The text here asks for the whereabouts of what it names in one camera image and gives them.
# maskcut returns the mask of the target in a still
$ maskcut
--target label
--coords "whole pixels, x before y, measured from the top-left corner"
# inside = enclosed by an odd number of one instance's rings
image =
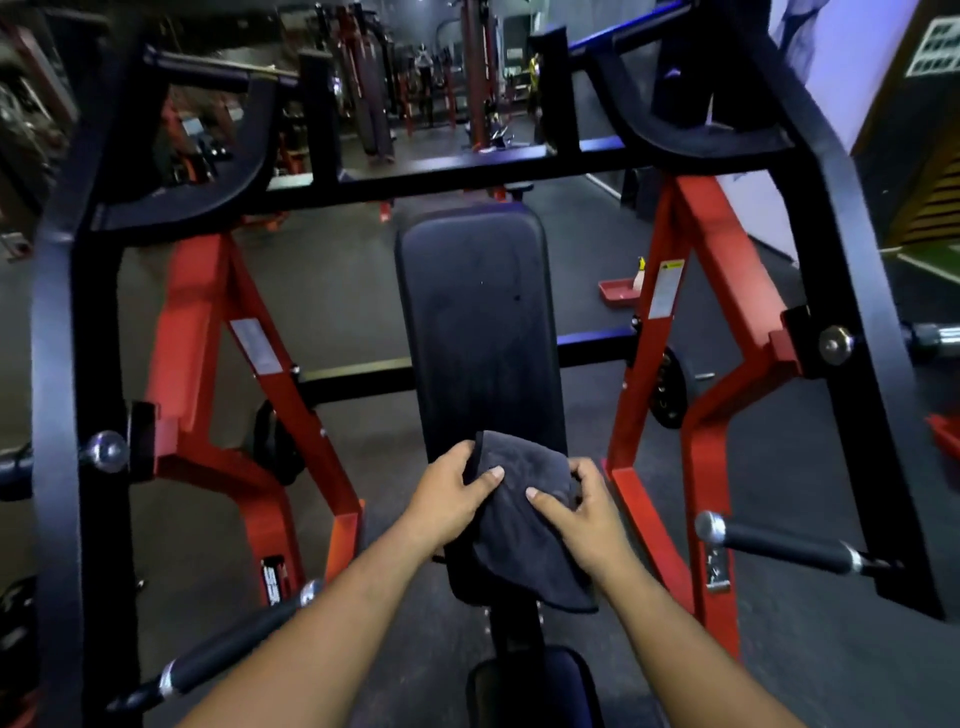
[[[183,130],[187,133],[187,136],[196,136],[197,134],[204,133],[204,124],[196,116],[183,119],[180,123],[183,125]]]
[[[259,376],[278,375],[283,371],[280,360],[276,358],[274,348],[270,346],[267,334],[256,319],[236,319],[230,322],[237,341],[243,347],[253,370]]]
[[[665,319],[673,315],[673,303],[680,289],[680,279],[684,276],[682,260],[665,260],[657,271],[657,285],[654,298],[650,302],[650,314],[647,319]]]
[[[260,562],[263,573],[263,588],[267,592],[267,601],[270,606],[279,604],[283,599],[282,584],[286,581],[286,567],[282,556],[269,556]]]
[[[935,17],[926,29],[906,75],[930,76],[955,71],[960,71],[960,15]]]

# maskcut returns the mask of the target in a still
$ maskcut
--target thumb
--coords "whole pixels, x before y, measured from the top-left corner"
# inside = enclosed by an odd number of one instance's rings
[[[503,468],[498,465],[495,468],[490,468],[470,483],[467,486],[467,492],[474,502],[474,507],[479,508],[480,504],[487,499],[487,496],[496,489],[496,486],[498,486],[502,480]]]
[[[549,493],[543,493],[536,488],[527,488],[526,495],[530,504],[540,511],[544,518],[555,525],[561,534],[565,533],[573,524],[573,519],[576,518],[573,511]]]

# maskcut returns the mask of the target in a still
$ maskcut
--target red gym machine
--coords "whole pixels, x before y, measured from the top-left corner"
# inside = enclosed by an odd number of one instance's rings
[[[743,363],[690,404],[681,428],[688,565],[667,535],[634,462],[644,415],[658,384],[674,302],[693,252],[730,324]],[[734,657],[739,653],[739,637],[732,556],[717,554],[718,563],[710,563],[711,548],[697,537],[694,521],[703,511],[731,512],[727,483],[731,417],[800,373],[780,320],[784,309],[716,179],[667,178],[647,275],[636,302],[640,322],[636,364],[624,376],[604,471],[626,507],[655,575]],[[726,565],[720,559],[726,559]]]
[[[233,499],[247,527],[265,601],[275,604],[305,583],[297,534],[289,500],[276,477],[245,452],[217,448],[209,441],[221,325],[246,356],[333,511],[326,579],[353,558],[363,502],[353,492],[320,418],[300,397],[294,364],[230,234],[178,243],[169,265],[147,389],[147,400],[157,407],[156,476]]]

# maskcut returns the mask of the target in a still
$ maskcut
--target towel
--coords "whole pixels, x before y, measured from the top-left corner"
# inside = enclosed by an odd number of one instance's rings
[[[493,576],[565,612],[595,612],[589,576],[564,546],[557,530],[530,504],[526,489],[549,493],[576,508],[580,483],[566,456],[512,435],[485,430],[464,470],[464,482],[501,466],[503,480],[477,511],[465,533],[472,556]]]

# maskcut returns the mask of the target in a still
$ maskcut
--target human hand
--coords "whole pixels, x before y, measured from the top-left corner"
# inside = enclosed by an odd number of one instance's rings
[[[586,457],[570,458],[570,471],[580,480],[583,501],[571,511],[553,496],[536,488],[526,495],[534,508],[560,531],[573,558],[601,589],[611,569],[636,561],[623,522],[603,475]]]
[[[401,518],[422,540],[424,558],[463,533],[480,504],[503,480],[503,468],[496,466],[464,485],[464,468],[472,452],[473,443],[465,440],[431,463]]]

